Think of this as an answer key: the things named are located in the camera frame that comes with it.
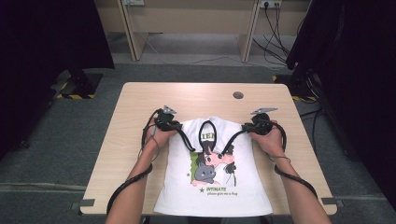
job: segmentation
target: human hand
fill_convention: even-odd
[[[149,123],[149,128],[146,131],[146,139],[145,142],[147,143],[148,140],[152,137],[155,139],[158,147],[163,147],[166,142],[169,140],[169,138],[177,133],[177,131],[168,131],[168,132],[163,132],[161,131],[154,123],[154,119],[152,119]]]
[[[271,132],[266,135],[257,133],[249,133],[249,135],[253,140],[256,140],[262,150],[270,156],[285,156],[282,148],[282,134],[275,125],[273,125]]]

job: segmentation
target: forearm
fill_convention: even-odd
[[[148,141],[127,179],[145,172],[149,168],[156,150],[157,145],[155,142]],[[106,223],[139,223],[143,210],[146,185],[147,177],[145,176],[124,189],[115,199]]]
[[[288,160],[275,159],[277,168],[289,175],[298,176]],[[331,223],[317,197],[303,184],[281,177],[288,197],[289,209],[294,223]]]

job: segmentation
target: gray carpet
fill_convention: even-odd
[[[288,70],[253,66],[169,64],[116,64],[115,70],[89,72],[104,74],[94,99],[54,99],[30,135],[30,147],[9,152],[0,161],[0,223],[104,222],[104,216],[79,215],[78,202],[125,82],[271,83],[274,74],[290,74]],[[295,104],[300,114],[320,107],[300,101]],[[304,120],[311,140],[312,117]],[[345,156],[326,115],[316,120],[315,142],[319,163],[339,203],[338,212],[331,216],[333,223],[396,223],[395,211],[362,163]],[[287,216],[268,219],[292,223]],[[172,223],[161,217],[153,222]]]

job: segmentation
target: white t-shirt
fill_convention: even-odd
[[[200,133],[207,120],[215,126],[216,134],[210,124]],[[229,150],[220,153],[242,130],[241,124],[217,117],[182,124],[182,131],[196,151],[190,152],[179,134],[171,137],[164,186],[154,212],[192,217],[256,217],[273,212],[248,134],[239,134]]]

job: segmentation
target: hole in table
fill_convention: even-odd
[[[240,99],[244,98],[244,93],[242,93],[240,91],[235,91],[233,93],[233,98],[240,100]]]

